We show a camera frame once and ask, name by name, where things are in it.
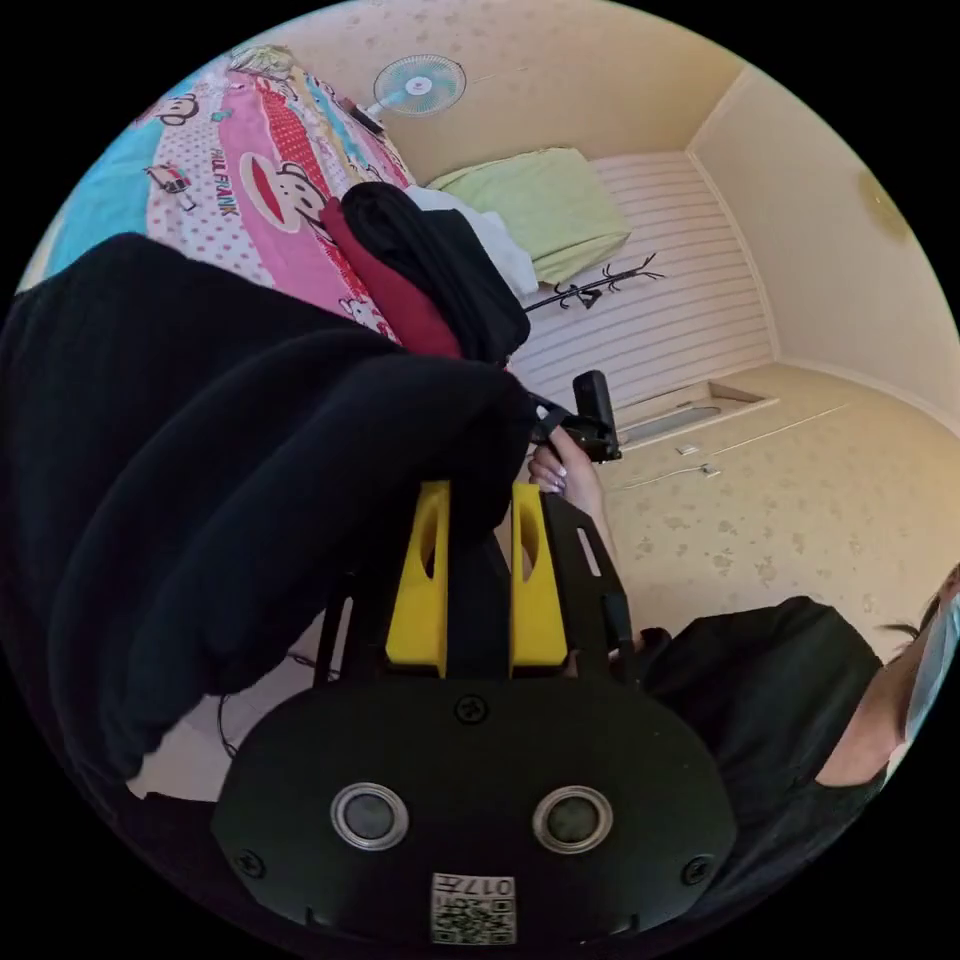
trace yellow bracket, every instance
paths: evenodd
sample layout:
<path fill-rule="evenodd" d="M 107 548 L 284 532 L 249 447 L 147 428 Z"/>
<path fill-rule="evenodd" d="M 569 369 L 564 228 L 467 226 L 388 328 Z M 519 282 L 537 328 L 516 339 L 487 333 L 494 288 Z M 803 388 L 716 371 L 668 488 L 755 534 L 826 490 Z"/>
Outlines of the yellow bracket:
<path fill-rule="evenodd" d="M 446 480 L 424 483 L 417 500 L 386 650 L 395 666 L 433 667 L 441 677 L 447 672 L 449 538 L 450 484 Z"/>
<path fill-rule="evenodd" d="M 517 668 L 560 667 L 567 639 L 560 612 L 540 488 L 513 485 L 513 549 L 510 602 L 510 675 Z M 524 576 L 524 551 L 530 561 Z"/>

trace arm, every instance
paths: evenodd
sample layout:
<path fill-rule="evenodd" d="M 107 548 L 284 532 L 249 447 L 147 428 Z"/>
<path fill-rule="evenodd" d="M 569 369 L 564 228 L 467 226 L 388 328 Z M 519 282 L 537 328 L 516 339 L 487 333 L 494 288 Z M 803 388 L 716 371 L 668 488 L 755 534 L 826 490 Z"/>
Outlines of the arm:
<path fill-rule="evenodd" d="M 617 553 L 610 535 L 603 502 L 603 486 L 590 458 L 577 446 L 563 427 L 550 434 L 550 442 L 559 458 L 546 445 L 537 447 L 530 458 L 530 479 L 544 493 L 559 493 L 565 500 L 587 514 L 597 528 L 600 539 L 614 566 Z"/>

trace black coat rack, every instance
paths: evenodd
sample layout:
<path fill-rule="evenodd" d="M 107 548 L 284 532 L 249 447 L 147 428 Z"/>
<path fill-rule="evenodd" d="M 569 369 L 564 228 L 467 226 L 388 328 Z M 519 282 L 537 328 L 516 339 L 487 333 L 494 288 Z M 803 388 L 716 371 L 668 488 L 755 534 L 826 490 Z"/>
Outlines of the black coat rack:
<path fill-rule="evenodd" d="M 603 296 L 603 291 L 599 289 L 600 287 L 606 287 L 607 290 L 610 291 L 619 290 L 620 288 L 617 286 L 617 282 L 620 280 L 629 280 L 631 277 L 650 277 L 653 280 L 662 280 L 665 274 L 654 273 L 652 270 L 646 269 L 655 256 L 656 253 L 651 253 L 639 267 L 633 267 L 630 270 L 624 270 L 623 273 L 617 274 L 610 273 L 610 264 L 608 263 L 603 268 L 603 278 L 601 280 L 594 280 L 582 286 L 577 286 L 577 284 L 572 283 L 566 290 L 561 290 L 560 284 L 558 283 L 553 288 L 555 293 L 552 297 L 547 297 L 546 300 L 540 300 L 532 306 L 525 307 L 524 310 L 529 313 L 531 310 L 545 307 L 548 303 L 554 303 L 557 300 L 560 301 L 560 306 L 566 310 L 570 306 L 567 301 L 571 297 L 576 297 L 584 307 L 589 310 L 600 297 Z"/>

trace surgical mask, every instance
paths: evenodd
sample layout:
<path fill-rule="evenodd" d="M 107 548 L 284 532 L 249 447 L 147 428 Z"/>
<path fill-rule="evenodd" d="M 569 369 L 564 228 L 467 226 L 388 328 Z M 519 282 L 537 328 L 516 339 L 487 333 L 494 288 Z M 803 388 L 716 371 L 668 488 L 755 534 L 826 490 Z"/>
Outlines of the surgical mask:
<path fill-rule="evenodd" d="M 920 658 L 917 679 L 907 707 L 907 743 L 912 743 L 933 701 L 937 699 L 944 677 L 960 638 L 960 594 L 953 597 L 945 608 L 937 613 L 930 624 L 927 643 Z"/>

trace electric fan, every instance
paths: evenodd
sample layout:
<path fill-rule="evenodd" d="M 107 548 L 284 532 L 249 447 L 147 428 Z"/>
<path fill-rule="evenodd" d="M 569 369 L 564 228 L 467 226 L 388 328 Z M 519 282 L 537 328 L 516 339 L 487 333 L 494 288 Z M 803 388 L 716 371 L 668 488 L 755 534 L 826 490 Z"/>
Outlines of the electric fan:
<path fill-rule="evenodd" d="M 467 87 L 463 67 L 435 53 L 403 57 L 384 67 L 373 85 L 376 103 L 364 113 L 377 117 L 386 108 L 408 117 L 425 117 L 456 103 Z"/>

